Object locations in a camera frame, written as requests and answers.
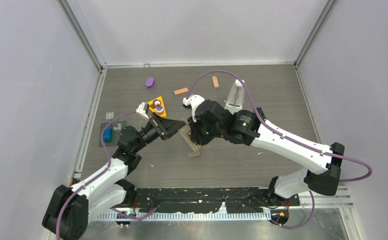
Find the beige remote battery cover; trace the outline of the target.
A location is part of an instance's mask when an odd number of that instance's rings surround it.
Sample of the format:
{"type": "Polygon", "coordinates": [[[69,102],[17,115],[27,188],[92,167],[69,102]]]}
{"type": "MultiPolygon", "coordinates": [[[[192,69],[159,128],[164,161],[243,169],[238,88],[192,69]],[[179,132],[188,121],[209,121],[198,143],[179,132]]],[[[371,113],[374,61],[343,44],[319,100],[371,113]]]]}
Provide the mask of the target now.
{"type": "Polygon", "coordinates": [[[190,152],[187,154],[188,158],[194,158],[194,157],[198,157],[201,155],[201,152],[198,150],[198,151],[193,151],[193,152],[190,152]]]}

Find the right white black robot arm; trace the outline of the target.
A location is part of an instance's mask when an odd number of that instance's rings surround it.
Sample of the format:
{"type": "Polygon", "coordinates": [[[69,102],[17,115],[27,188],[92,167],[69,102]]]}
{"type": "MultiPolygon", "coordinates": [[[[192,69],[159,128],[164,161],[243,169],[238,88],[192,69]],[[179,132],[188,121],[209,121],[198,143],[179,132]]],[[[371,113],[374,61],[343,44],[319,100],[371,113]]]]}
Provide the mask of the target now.
{"type": "Polygon", "coordinates": [[[307,191],[324,196],[336,194],[342,160],[332,154],[342,155],[342,144],[323,145],[306,140],[278,128],[257,111],[231,113],[218,102],[199,95],[184,98],[182,105],[191,110],[187,121],[191,138],[199,145],[221,138],[235,145],[272,151],[302,165],[302,169],[292,174],[271,179],[267,198],[273,205],[281,205],[293,195],[307,191]]]}

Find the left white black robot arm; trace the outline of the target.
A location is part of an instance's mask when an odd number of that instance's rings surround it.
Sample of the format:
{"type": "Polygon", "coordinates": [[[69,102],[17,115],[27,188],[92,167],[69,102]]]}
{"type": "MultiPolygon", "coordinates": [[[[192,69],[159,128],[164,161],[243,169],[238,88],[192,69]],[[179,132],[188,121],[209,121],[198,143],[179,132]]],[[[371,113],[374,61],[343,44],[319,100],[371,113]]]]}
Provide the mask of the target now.
{"type": "Polygon", "coordinates": [[[89,223],[106,210],[119,204],[130,207],[136,191],[125,178],[141,161],[138,152],[156,139],[170,139],[185,124],[153,113],[139,130],[130,125],[123,127],[118,148],[103,167],[76,184],[60,185],[54,190],[41,225],[59,240],[78,240],[89,223]]]}

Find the white printed card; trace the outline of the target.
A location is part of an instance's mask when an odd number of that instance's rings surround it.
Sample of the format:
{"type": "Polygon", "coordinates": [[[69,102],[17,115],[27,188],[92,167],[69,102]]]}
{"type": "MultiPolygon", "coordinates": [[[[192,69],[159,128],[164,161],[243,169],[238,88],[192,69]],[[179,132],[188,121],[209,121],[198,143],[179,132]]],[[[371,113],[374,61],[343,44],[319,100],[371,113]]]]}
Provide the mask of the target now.
{"type": "Polygon", "coordinates": [[[192,132],[188,125],[184,125],[183,127],[181,127],[178,132],[182,135],[183,139],[187,142],[193,152],[197,152],[201,149],[201,146],[192,140],[192,132]]]}

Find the black remote control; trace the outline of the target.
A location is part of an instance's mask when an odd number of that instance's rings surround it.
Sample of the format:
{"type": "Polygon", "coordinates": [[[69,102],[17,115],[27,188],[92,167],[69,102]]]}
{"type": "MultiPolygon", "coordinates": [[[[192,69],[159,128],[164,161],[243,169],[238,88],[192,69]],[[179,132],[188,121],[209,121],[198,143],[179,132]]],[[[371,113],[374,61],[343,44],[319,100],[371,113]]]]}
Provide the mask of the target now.
{"type": "Polygon", "coordinates": [[[261,108],[261,107],[257,107],[256,110],[257,110],[257,112],[258,112],[260,118],[261,118],[263,121],[265,121],[265,120],[266,120],[266,117],[265,117],[265,114],[264,114],[262,108],[261,108]]]}

